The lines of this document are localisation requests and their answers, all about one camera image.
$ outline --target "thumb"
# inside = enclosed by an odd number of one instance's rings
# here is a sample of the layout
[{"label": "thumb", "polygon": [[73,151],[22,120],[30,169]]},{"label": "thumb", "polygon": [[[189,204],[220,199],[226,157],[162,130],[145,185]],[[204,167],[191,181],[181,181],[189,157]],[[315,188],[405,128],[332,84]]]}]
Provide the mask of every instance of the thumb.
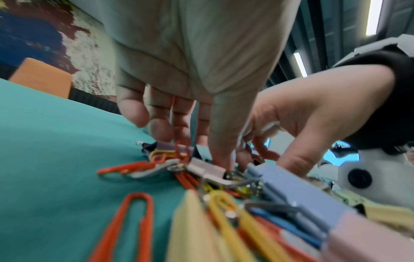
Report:
[{"label": "thumb", "polygon": [[257,90],[250,90],[237,94],[230,91],[214,96],[208,147],[216,165],[227,170],[234,169],[234,150],[240,142],[257,92]]},{"label": "thumb", "polygon": [[293,140],[276,164],[295,175],[304,177],[323,157],[335,139],[306,126]]}]

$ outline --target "black sleeve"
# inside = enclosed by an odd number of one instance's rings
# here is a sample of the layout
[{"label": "black sleeve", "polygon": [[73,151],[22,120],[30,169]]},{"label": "black sleeve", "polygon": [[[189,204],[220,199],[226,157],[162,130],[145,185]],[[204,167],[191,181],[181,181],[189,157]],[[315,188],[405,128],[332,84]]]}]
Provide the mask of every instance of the black sleeve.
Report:
[{"label": "black sleeve", "polygon": [[395,75],[390,97],[353,135],[344,139],[355,149],[387,148],[414,141],[414,59],[397,51],[357,55],[338,66],[380,64]]}]

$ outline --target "blue paper clip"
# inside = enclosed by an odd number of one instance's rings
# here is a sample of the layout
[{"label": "blue paper clip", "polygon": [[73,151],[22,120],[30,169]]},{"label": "blue paper clip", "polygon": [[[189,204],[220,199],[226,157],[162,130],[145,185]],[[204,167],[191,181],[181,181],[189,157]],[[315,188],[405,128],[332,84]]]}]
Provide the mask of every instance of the blue paper clip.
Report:
[{"label": "blue paper clip", "polygon": [[258,177],[263,191],[273,202],[297,207],[300,212],[293,219],[314,237],[323,240],[342,215],[356,210],[327,195],[281,167],[263,163],[249,164],[247,177]]}]

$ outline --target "black knob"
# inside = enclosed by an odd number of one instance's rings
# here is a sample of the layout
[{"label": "black knob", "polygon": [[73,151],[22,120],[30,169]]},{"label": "black knob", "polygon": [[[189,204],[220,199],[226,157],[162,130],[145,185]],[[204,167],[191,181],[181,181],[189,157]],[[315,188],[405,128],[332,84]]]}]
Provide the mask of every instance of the black knob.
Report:
[{"label": "black knob", "polygon": [[356,188],[367,188],[372,184],[371,174],[362,169],[353,169],[348,173],[348,181]]}]

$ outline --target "fluorescent light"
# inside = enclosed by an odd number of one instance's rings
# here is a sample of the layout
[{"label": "fluorescent light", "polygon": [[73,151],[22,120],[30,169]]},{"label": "fluorescent light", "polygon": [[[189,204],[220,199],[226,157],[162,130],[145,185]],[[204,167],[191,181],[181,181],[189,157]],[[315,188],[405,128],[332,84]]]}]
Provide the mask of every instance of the fluorescent light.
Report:
[{"label": "fluorescent light", "polygon": [[366,36],[375,35],[378,29],[378,21],[380,20],[381,7],[383,6],[383,0],[371,0],[370,10],[368,12],[367,30]]},{"label": "fluorescent light", "polygon": [[294,53],[293,56],[296,59],[296,63],[298,63],[299,70],[301,71],[302,77],[307,77],[305,66],[303,65],[301,54],[298,52]]}]

